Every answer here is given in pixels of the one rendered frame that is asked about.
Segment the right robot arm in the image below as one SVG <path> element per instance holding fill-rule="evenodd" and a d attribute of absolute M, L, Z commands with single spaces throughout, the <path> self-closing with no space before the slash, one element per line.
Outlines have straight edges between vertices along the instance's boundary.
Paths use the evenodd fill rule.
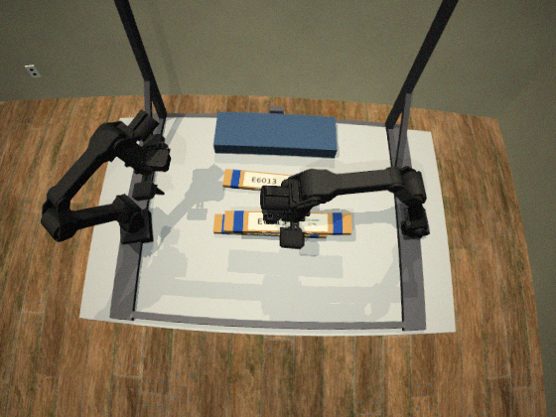
<path fill-rule="evenodd" d="M 96 129 L 85 152 L 47 192 L 41 225 L 56 242 L 72 238 L 79 229 L 115 220 L 125 228 L 121 226 L 125 236 L 144 233 L 141 208 L 125 194 L 117 195 L 110 205 L 79 210 L 70 210 L 70 200 L 103 163 L 112 162 L 115 157 L 126 164 L 134 162 L 140 154 L 140 146 L 136 142 L 145 142 L 158 125 L 154 118 L 141 109 L 128 126 L 122 121 L 116 121 L 102 123 Z M 163 150 L 159 151 L 158 147 Z M 153 171 L 168 172 L 170 151 L 162 141 L 153 150 L 144 148 L 146 156 L 141 162 L 143 170 L 147 174 Z"/>

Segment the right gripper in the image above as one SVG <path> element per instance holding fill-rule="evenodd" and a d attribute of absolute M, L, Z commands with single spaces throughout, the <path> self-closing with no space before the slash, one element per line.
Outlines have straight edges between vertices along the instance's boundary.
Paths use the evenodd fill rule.
<path fill-rule="evenodd" d="M 151 200 L 155 197 L 155 195 L 165 194 L 163 191 L 157 188 L 158 185 L 155 185 L 153 182 L 148 182 L 151 181 L 152 174 L 148 175 L 141 166 L 142 159 L 145 159 L 146 156 L 146 153 L 144 153 L 144 148 L 153 150 L 153 147 L 157 147 L 158 141 L 163 141 L 165 143 L 165 138 L 161 134 L 149 136 L 143 143 L 143 146 L 146 147 L 140 146 L 140 154 L 137 159 L 130 164 L 124 164 L 125 167 L 133 168 L 135 174 L 143 175 L 141 183 L 135 183 L 134 185 L 132 198 L 137 202 Z"/>

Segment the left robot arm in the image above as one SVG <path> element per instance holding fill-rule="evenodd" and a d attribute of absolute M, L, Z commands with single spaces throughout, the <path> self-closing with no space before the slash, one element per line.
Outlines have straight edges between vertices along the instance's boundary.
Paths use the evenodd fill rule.
<path fill-rule="evenodd" d="M 404 171 L 400 174 L 401 170 Z M 392 166 L 385 170 L 343 174 L 308 169 L 288 177 L 286 187 L 262 186 L 260 206 L 263 220 L 267 224 L 276 224 L 280 219 L 287 220 L 288 208 L 304 214 L 312 207 L 330 202 L 336 196 L 387 190 L 409 207 L 404 209 L 406 222 L 400 222 L 403 237 L 407 240 L 430 234 L 426 210 L 422 206 L 427 200 L 422 174 L 408 166 L 402 169 Z"/>

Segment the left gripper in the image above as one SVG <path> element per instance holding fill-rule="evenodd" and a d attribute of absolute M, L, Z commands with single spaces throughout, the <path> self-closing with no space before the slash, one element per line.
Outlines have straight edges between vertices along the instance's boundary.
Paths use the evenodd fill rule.
<path fill-rule="evenodd" d="M 288 179 L 283 180 L 281 186 L 286 187 L 287 185 Z M 305 246 L 305 233 L 299 227 L 299 221 L 305 221 L 305 216 L 310 216 L 310 212 L 299 214 L 288 208 L 286 221 L 290 222 L 290 226 L 280 227 L 279 245 L 282 248 L 301 249 Z"/>

